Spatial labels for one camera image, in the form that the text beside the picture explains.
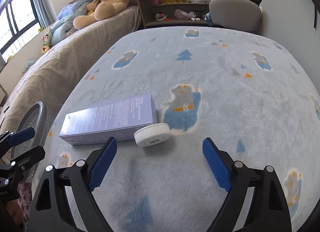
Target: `green plush toy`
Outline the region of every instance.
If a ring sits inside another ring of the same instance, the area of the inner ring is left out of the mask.
[[[43,47],[41,53],[44,54],[50,49],[52,39],[52,32],[51,29],[43,36]]]

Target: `screw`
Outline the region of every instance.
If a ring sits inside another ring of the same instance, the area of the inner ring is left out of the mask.
[[[48,165],[48,166],[45,168],[45,170],[46,170],[46,171],[51,171],[51,170],[52,170],[52,168],[53,168],[53,166],[52,166],[52,165]]]
[[[82,159],[80,159],[80,160],[78,160],[78,161],[76,162],[76,165],[77,165],[78,167],[82,167],[82,166],[84,166],[84,164],[85,164],[85,161],[82,160]]]
[[[237,168],[242,168],[243,167],[243,163],[241,161],[235,161],[235,166]]]
[[[273,169],[272,166],[267,166],[267,171],[268,171],[268,172],[273,172],[273,170],[274,170],[274,169]]]

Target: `beige bedspread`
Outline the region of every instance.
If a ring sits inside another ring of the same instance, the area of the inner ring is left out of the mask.
[[[64,102],[94,63],[120,38],[138,29],[138,7],[79,30],[50,49],[26,72],[9,95],[0,132],[16,131],[21,119],[37,101],[48,106],[53,122]],[[7,153],[4,161],[8,163]]]

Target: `purple box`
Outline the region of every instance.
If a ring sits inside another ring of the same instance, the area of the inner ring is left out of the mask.
[[[150,94],[115,101],[66,115],[60,137],[72,145],[134,140],[133,134],[157,123],[156,106]]]

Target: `white lid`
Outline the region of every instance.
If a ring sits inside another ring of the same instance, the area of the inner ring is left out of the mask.
[[[134,139],[140,147],[158,144],[170,137],[170,128],[167,124],[152,124],[137,130]]]

